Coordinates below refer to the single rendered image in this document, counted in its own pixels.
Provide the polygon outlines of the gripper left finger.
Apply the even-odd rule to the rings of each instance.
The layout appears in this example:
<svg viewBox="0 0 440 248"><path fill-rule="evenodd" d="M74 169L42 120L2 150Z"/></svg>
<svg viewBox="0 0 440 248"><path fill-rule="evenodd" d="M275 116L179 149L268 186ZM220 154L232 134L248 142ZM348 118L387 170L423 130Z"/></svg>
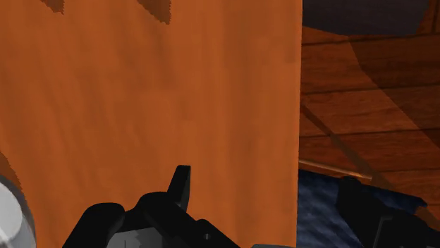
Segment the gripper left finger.
<svg viewBox="0 0 440 248"><path fill-rule="evenodd" d="M117 235L142 230L145 248L240 248L205 219L187 213L190 166L176 167L165 192L150 192L126 211L117 203L88 207L62 248L108 248Z"/></svg>

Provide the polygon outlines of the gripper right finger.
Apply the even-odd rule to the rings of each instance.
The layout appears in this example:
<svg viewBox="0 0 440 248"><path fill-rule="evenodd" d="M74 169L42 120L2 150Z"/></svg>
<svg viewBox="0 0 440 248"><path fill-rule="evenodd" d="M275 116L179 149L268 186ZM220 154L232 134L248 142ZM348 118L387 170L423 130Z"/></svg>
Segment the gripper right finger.
<svg viewBox="0 0 440 248"><path fill-rule="evenodd" d="M336 208L364 248L440 248L440 231L414 214L385 205L356 178L340 180Z"/></svg>

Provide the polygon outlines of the dark blue patterned block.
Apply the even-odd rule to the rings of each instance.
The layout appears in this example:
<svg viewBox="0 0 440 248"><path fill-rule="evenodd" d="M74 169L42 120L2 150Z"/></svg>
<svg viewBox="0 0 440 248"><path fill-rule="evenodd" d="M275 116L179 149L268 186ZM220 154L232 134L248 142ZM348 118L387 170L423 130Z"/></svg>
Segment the dark blue patterned block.
<svg viewBox="0 0 440 248"><path fill-rule="evenodd" d="M336 208L342 178L299 170L297 245L304 248L364 248ZM385 205L415 214L419 197L362 184Z"/></svg>

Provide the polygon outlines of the orange wooden table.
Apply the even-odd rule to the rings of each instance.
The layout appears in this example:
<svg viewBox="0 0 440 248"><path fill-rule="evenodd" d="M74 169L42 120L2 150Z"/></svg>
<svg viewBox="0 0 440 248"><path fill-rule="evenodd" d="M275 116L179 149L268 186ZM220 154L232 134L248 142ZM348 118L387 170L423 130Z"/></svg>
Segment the orange wooden table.
<svg viewBox="0 0 440 248"><path fill-rule="evenodd" d="M62 248L192 167L189 213L296 243L302 0L0 0L0 152Z"/></svg>

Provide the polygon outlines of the white grey round dish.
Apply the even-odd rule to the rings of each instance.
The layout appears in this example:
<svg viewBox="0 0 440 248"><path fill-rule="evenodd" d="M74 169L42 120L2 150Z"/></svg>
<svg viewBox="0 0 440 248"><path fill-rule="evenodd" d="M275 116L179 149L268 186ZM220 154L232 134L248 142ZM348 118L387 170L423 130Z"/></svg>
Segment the white grey round dish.
<svg viewBox="0 0 440 248"><path fill-rule="evenodd" d="M0 175L0 248L37 248L35 223L24 194Z"/></svg>

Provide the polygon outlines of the dark grey rounded object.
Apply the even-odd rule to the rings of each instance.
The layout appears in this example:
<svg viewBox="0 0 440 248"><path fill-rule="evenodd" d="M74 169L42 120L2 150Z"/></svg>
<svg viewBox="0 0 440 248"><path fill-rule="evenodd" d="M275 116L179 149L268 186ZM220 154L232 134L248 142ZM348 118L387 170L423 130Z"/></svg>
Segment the dark grey rounded object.
<svg viewBox="0 0 440 248"><path fill-rule="evenodd" d="M337 35L413 35L429 0L303 0L302 23Z"/></svg>

